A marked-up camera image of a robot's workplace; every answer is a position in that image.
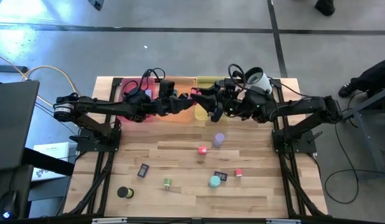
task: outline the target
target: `pink tray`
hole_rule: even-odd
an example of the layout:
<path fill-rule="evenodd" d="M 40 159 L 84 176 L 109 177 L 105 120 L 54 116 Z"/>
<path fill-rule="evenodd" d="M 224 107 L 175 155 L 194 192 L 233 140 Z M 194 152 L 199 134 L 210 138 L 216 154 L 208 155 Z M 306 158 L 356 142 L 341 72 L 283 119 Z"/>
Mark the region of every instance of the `pink tray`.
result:
<path fill-rule="evenodd" d="M 121 82 L 121 93 L 119 95 L 119 100 L 118 101 L 122 101 L 123 99 L 123 92 L 129 92 L 130 90 L 134 89 L 136 87 L 136 83 L 132 82 L 132 83 L 129 83 L 130 81 L 136 81 L 138 84 L 140 84 L 140 80 L 141 78 L 124 78 Z M 148 81 L 144 80 L 143 81 L 143 84 L 141 86 L 141 89 L 142 90 L 145 90 L 147 88 L 147 83 L 148 83 L 148 89 L 147 90 L 151 90 L 151 98 L 154 97 L 154 94 L 155 94 L 155 78 L 153 77 L 149 77 L 148 78 Z M 121 122 L 132 122 L 132 121 L 129 121 L 127 120 L 126 118 L 122 117 L 122 116 L 118 116 L 118 119 L 121 121 Z M 154 120 L 154 116 L 149 116 L 147 117 L 147 119 L 145 119 L 144 122 L 152 122 Z"/>

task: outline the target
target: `black shoe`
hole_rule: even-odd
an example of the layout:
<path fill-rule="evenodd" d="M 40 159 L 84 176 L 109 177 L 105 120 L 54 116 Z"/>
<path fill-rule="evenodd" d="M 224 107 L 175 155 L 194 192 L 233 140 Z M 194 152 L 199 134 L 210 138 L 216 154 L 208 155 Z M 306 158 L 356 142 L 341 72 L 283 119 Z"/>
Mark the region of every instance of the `black shoe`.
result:
<path fill-rule="evenodd" d="M 315 8 L 324 16 L 332 16 L 335 12 L 334 0 L 318 0 Z"/>
<path fill-rule="evenodd" d="M 338 95 L 344 98 L 344 97 L 350 96 L 354 91 L 356 91 L 356 89 L 350 83 L 348 83 L 342 86 L 342 88 L 338 92 Z"/>

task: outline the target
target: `white wire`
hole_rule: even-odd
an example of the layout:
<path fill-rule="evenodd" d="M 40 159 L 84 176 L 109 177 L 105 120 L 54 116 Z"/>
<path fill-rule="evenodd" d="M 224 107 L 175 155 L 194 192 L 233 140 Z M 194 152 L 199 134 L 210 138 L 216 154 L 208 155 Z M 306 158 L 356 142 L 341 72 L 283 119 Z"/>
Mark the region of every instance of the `white wire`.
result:
<path fill-rule="evenodd" d="M 11 62 L 9 62 L 8 60 L 6 60 L 6 59 L 3 58 L 2 56 L 0 56 L 0 58 L 1 58 L 3 61 L 7 62 L 9 65 L 11 65 L 15 70 L 17 70 L 17 72 L 19 72 L 19 73 L 22 75 L 22 78 L 21 78 L 20 82 L 22 82 L 22 81 L 24 80 L 24 78 L 25 78 L 25 80 L 27 80 L 27 79 L 29 78 L 29 75 L 30 75 L 32 72 L 36 71 L 37 69 L 40 69 L 40 68 L 52 68 L 52 69 L 54 69 L 54 70 L 60 72 L 61 74 L 63 74 L 63 75 L 67 78 L 67 80 L 68 80 L 70 86 L 72 87 L 73 91 L 76 92 L 76 93 L 78 93 L 78 91 L 76 90 L 76 88 L 75 88 L 74 84 L 72 83 L 72 80 L 69 78 L 69 76 L 68 76 L 64 71 L 62 71 L 62 70 L 59 69 L 59 68 L 56 68 L 56 67 L 53 67 L 53 66 L 50 66 L 50 65 L 41 65 L 41 66 L 38 66 L 38 67 L 36 67 L 36 68 L 32 68 L 31 70 L 29 70 L 29 71 L 26 72 L 26 73 L 22 73 L 22 72 L 21 72 L 15 65 L 13 65 Z M 41 96 L 38 95 L 37 97 L 38 97 L 38 99 L 40 99 L 41 101 L 43 101 L 45 104 L 47 104 L 47 105 L 53 107 L 53 105 L 52 105 L 51 103 L 49 103 L 47 100 L 43 99 Z"/>

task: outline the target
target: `butcher block tabletop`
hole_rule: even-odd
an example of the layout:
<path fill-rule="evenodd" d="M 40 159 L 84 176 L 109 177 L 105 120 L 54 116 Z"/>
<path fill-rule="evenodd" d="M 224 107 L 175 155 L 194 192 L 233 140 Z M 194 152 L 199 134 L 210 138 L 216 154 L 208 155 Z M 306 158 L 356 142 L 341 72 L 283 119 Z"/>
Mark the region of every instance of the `butcher block tabletop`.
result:
<path fill-rule="evenodd" d="M 113 78 L 97 77 L 93 97 L 108 100 Z M 299 91 L 296 78 L 281 78 L 281 81 Z M 282 91 L 285 101 L 300 99 L 287 88 Z M 89 116 L 104 123 L 105 115 Z M 305 115 L 296 115 L 289 116 L 288 120 L 294 125 L 304 118 Z M 106 217 L 288 217 L 280 162 L 272 146 L 272 123 L 258 124 L 239 118 L 218 123 L 192 118 L 180 123 L 154 117 L 152 122 L 122 123 L 121 128 Z M 220 148 L 212 147 L 217 133 L 226 137 Z M 200 146 L 207 147 L 206 155 L 198 154 Z M 97 152 L 87 152 L 77 160 L 64 212 L 71 211 L 91 186 L 97 155 Z M 297 154 L 296 160 L 302 188 L 315 205 L 327 213 L 315 162 L 306 154 Z M 141 164 L 150 166 L 145 178 L 137 176 Z M 242 177 L 235 177 L 235 169 L 242 170 Z M 208 182 L 215 171 L 228 176 L 218 188 L 212 189 Z M 168 190 L 163 186 L 165 178 L 172 180 Z M 116 192 L 122 186 L 132 188 L 134 196 L 118 197 Z M 298 212 L 296 193 L 291 189 L 293 206 Z M 101 191 L 102 186 L 97 191 L 94 211 L 100 204 Z"/>

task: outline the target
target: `black monitor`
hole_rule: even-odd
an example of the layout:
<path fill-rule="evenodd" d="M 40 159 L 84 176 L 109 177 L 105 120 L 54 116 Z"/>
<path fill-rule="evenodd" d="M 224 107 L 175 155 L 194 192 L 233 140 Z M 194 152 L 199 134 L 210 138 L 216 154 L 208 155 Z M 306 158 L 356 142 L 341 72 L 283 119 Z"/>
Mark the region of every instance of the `black monitor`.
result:
<path fill-rule="evenodd" d="M 38 89 L 38 81 L 0 84 L 0 170 L 22 161 Z"/>

